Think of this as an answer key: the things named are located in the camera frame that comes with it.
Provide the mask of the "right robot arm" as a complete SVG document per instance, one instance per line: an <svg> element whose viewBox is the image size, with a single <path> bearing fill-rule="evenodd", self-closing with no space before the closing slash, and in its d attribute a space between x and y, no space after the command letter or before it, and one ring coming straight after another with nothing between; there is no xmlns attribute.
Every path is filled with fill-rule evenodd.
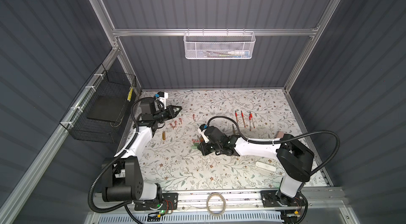
<svg viewBox="0 0 406 224"><path fill-rule="evenodd" d="M217 127L211 126L210 122L217 118L232 122L239 133L227 136ZM336 156L340 147L339 136L327 130L309 132L296 137L284 134L281 138L274 139L248 138L242 134L236 121L225 116L210 118L207 124L199 126L198 133L203 141L199 143L197 148L204 156L214 153L226 156L258 156L278 160L285 170L277 193L280 201L295 198L304 184L309 182L315 173L324 168ZM335 138L336 143L330 156L315 169L312 169L315 154L300 140L317 134L331 135Z"/></svg>

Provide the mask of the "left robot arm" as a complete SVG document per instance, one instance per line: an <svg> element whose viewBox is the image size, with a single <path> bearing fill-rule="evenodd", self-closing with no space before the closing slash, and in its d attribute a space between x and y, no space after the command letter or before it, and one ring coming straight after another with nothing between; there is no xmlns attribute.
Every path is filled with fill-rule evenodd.
<svg viewBox="0 0 406 224"><path fill-rule="evenodd" d="M143 202L151 208L161 207L161 186L144 181L139 159L159 125L176 118L182 110L181 106L168 106L167 99L168 94L160 91L153 97L144 97L133 103L130 111L133 133L113 158L104 160L101 173L89 189L87 202L91 211L107 213L133 202ZM94 192L98 182L102 184L103 201L116 202L115 206L100 208L95 205Z"/></svg>

